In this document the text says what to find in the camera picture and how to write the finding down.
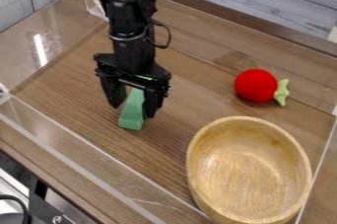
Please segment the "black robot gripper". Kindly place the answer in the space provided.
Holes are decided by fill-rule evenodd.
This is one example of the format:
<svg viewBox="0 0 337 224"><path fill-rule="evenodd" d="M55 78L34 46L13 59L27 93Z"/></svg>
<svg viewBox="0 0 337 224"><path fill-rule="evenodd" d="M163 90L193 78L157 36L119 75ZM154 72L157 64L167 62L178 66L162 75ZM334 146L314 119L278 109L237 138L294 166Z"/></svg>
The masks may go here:
<svg viewBox="0 0 337 224"><path fill-rule="evenodd" d="M126 99L126 87L143 93L143 112L153 118L169 92L170 73L155 62L151 35L110 35L111 53L95 53L95 75L109 105L117 109Z"/></svg>

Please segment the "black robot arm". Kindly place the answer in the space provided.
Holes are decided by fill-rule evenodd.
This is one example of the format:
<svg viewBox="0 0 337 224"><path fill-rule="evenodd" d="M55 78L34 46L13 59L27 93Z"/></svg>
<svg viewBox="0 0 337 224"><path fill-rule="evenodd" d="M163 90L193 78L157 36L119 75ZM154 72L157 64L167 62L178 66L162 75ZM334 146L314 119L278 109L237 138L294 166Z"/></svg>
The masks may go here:
<svg viewBox="0 0 337 224"><path fill-rule="evenodd" d="M155 42L153 19L157 0L98 0L107 18L107 35L113 45L110 53L95 53L95 76L111 107L126 99L126 89L143 92L142 116L151 118L169 94L170 73L155 62L155 50L169 43Z"/></svg>

